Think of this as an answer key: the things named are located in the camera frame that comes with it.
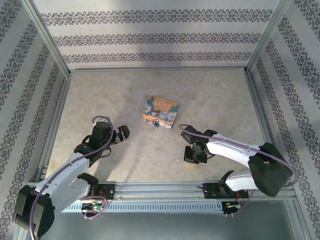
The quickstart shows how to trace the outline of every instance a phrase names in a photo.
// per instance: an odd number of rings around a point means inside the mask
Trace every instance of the patterned wallpaper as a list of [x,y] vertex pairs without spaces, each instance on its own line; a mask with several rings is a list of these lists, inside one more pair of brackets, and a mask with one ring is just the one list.
[[279,0],[34,0],[70,69],[244,67]]
[[251,73],[272,140],[299,175],[312,239],[320,239],[319,16],[317,1],[292,1]]
[[64,76],[19,0],[0,0],[0,240],[35,175]]

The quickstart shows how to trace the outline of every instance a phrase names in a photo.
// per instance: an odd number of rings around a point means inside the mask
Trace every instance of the marble surface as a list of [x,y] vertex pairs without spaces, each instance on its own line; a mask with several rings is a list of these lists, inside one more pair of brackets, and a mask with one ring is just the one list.
[[[172,129],[143,121],[150,95],[180,104]],[[184,162],[188,144],[179,124],[212,129],[241,142],[264,143],[243,70],[159,70],[77,72],[73,74],[47,176],[91,134],[94,116],[109,116],[114,127],[127,125],[130,137],[113,145],[87,172],[100,181],[219,180],[244,166],[215,156],[207,164]]]

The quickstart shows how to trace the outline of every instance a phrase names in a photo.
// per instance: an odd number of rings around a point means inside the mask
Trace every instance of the orange tin box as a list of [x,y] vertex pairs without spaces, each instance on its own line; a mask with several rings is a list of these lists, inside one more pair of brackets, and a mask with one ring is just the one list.
[[179,107],[180,105],[174,101],[150,96],[144,105],[142,117],[144,121],[152,123],[156,127],[172,129]]

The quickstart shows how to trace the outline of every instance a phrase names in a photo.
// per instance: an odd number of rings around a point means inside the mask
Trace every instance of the wire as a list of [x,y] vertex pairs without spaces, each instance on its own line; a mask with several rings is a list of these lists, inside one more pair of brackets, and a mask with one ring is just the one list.
[[239,199],[240,199],[239,192],[236,192],[236,200],[234,202],[238,201]]
[[92,219],[98,217],[100,214],[102,214],[106,210],[107,205],[108,205],[108,200],[104,196],[84,196],[84,197],[80,198],[80,200],[84,200],[84,199],[102,199],[102,202],[105,202],[103,208],[99,212],[96,212],[94,210],[87,210],[84,214],[82,213],[82,215],[84,216],[85,219],[92,220]]
[[182,128],[182,127],[187,127],[187,126],[189,126],[189,125],[188,125],[188,124],[180,124],[179,127],[180,127],[180,129],[181,129],[183,132],[185,132],[185,133],[187,133],[187,134],[190,134],[190,135],[192,135],[192,136],[196,136],[196,137],[200,137],[200,138],[204,138],[204,139],[212,139],[212,140],[215,140],[215,141],[220,142],[220,143],[229,143],[229,144],[233,145],[234,147],[244,148],[244,149],[246,149],[246,150],[253,151],[253,152],[255,152],[255,153],[259,153],[259,154],[265,155],[265,156],[267,156],[267,157],[269,157],[269,158],[271,158],[271,159],[274,159],[274,160],[276,160],[277,162],[285,165],[285,166],[286,166],[288,169],[290,169],[290,171],[293,173],[293,175],[294,175],[294,180],[293,180],[292,182],[284,185],[284,186],[283,186],[284,188],[291,187],[291,186],[293,186],[294,184],[296,184],[296,182],[298,181],[298,178],[299,178],[299,177],[298,177],[298,174],[297,174],[296,170],[295,170],[292,166],[290,166],[286,161],[284,161],[284,160],[282,160],[282,159],[280,159],[280,158],[278,158],[278,157],[276,157],[276,156],[273,156],[273,155],[271,155],[271,154],[269,154],[269,153],[266,153],[266,152],[264,152],[264,151],[261,151],[261,150],[257,150],[257,149],[254,149],[254,148],[250,148],[249,146],[246,146],[246,145],[243,145],[243,144],[234,142],[234,141],[230,141],[230,140],[227,140],[227,139],[222,140],[222,139],[217,138],[217,137],[214,137],[214,136],[205,136],[205,135],[201,135],[201,134],[197,134],[197,133],[193,133],[193,132],[187,131],[187,130],[185,130],[184,128]]
[[109,152],[107,155],[104,155],[104,156],[100,157],[101,159],[102,159],[102,158],[106,158],[106,157],[109,157],[109,156],[110,156],[110,154],[111,154],[111,148],[110,148],[110,147],[108,147],[106,150],[109,150],[110,152]]
[[83,210],[83,209],[89,209],[89,208],[91,208],[92,206],[95,206],[95,205],[93,205],[92,203],[90,203],[88,206],[83,206],[81,210]]
[[103,195],[104,197],[106,197],[106,194],[104,193],[104,191],[100,190],[100,191],[98,191],[98,193]]
[[214,156],[215,156],[215,155],[212,155],[212,156],[208,157],[207,160],[210,159],[210,158],[213,158]]
[[36,236],[35,236],[35,228],[34,228],[34,214],[35,214],[35,209],[36,209],[36,204],[37,204],[37,201],[39,200],[39,198],[41,197],[42,193],[44,192],[44,190],[46,188],[49,187],[50,183],[60,174],[62,173],[67,167],[69,167],[70,165],[74,164],[75,162],[83,159],[83,158],[86,158],[90,155],[93,155],[93,154],[96,154],[98,152],[100,152],[101,150],[105,149],[109,143],[111,142],[113,136],[114,136],[114,126],[112,125],[111,123],[111,120],[109,117],[107,116],[95,116],[93,119],[92,119],[92,124],[95,124],[95,120],[97,118],[101,118],[101,119],[105,119],[108,121],[108,123],[110,124],[110,127],[111,127],[111,135],[110,135],[110,138],[109,140],[100,148],[98,148],[97,150],[94,150],[90,153],[87,153],[85,155],[82,155],[76,159],[74,159],[73,161],[71,161],[71,163],[68,163],[66,165],[64,165],[61,169],[59,169],[52,177],[50,177],[50,179],[47,181],[47,183],[45,185],[43,185],[43,187],[41,188],[41,190],[39,191],[39,193],[37,194],[37,196],[35,197],[33,203],[32,203],[32,207],[31,207],[31,211],[30,211],[30,219],[29,219],[29,227],[30,227],[30,233],[31,233],[31,238],[32,240],[36,240]]
[[239,214],[244,208],[245,206],[248,204],[248,202],[250,201],[250,199],[252,199],[252,197],[254,196],[254,193],[255,193],[256,190],[252,190],[251,194],[249,195],[249,197],[247,198],[247,200],[244,202],[244,204],[242,205],[242,207],[236,211],[233,216]]

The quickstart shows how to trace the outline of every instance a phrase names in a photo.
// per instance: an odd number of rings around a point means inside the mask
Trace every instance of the robotic arm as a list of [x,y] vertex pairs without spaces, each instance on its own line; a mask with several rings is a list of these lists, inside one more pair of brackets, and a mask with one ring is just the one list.
[[[13,222],[27,230],[32,224],[35,235],[41,237],[52,226],[56,214],[84,196],[97,195],[98,179],[84,172],[98,159],[110,155],[111,145],[126,140],[130,135],[125,125],[118,127],[118,133],[112,129],[112,124],[103,117],[93,127],[92,134],[83,139],[70,158],[51,176],[34,187],[22,187],[15,204]],[[202,134],[191,125],[182,130],[181,136],[192,145],[185,147],[186,162],[205,164],[208,155],[222,155],[247,168],[241,172],[228,171],[218,182],[219,196],[215,198],[234,198],[240,190],[260,190],[275,197],[292,176],[289,165],[270,143],[249,145],[230,140],[212,130]],[[105,150],[109,150],[109,154],[103,155]]]
[[33,214],[35,235],[38,237],[44,235],[52,226],[56,214],[84,196],[97,195],[98,179],[84,172],[97,160],[108,156],[102,156],[105,150],[111,153],[110,146],[121,143],[129,135],[130,131],[125,125],[118,127],[118,133],[114,130],[112,134],[111,124],[106,119],[100,119],[94,125],[92,134],[83,139],[61,167],[34,187],[25,185],[21,188],[13,212],[13,222],[26,230],[30,229],[32,205],[36,196],[47,185],[48,187],[36,201]]
[[228,171],[222,177],[219,181],[222,196],[227,197],[240,190],[260,190],[267,196],[275,197],[293,174],[285,159],[271,143],[266,142],[262,146],[250,145],[228,139],[213,130],[206,130],[202,134],[191,125],[183,129],[181,136],[193,145],[185,147],[186,162],[206,164],[209,154],[227,157],[247,167],[244,171]]

